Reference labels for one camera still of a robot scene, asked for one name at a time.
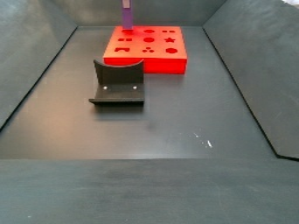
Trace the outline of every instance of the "shape sorter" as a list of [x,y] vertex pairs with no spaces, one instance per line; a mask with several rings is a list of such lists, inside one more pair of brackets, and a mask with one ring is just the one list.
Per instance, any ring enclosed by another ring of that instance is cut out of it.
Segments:
[[181,28],[135,26],[124,30],[117,26],[103,59],[111,66],[127,66],[144,60],[145,74],[184,74],[187,52]]

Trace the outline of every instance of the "purple rod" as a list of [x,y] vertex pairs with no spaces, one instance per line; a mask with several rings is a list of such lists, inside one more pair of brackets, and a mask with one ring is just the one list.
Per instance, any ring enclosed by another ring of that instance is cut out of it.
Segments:
[[124,30],[133,29],[133,11],[132,11],[132,0],[121,0],[123,4],[123,28]]

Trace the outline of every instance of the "gray wall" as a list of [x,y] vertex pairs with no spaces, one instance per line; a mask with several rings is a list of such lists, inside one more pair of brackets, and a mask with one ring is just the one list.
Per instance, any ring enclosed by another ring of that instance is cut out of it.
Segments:
[[[79,25],[120,25],[120,0],[52,0]],[[203,25],[227,0],[133,0],[136,25]]]
[[204,25],[276,153],[294,158],[299,158],[298,22],[299,10],[280,0],[228,0]]
[[76,28],[47,0],[0,0],[0,128]]

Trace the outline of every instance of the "star-shaped hole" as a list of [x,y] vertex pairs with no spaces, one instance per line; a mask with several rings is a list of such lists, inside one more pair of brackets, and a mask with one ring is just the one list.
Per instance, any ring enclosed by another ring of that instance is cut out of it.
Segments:
[[175,38],[165,38],[164,40],[165,40],[165,43],[173,43]]

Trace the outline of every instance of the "black bracket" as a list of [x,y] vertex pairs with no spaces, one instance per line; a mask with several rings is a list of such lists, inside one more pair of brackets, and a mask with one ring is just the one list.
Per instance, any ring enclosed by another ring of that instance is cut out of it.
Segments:
[[108,66],[93,60],[97,93],[93,104],[144,103],[144,61],[129,66]]

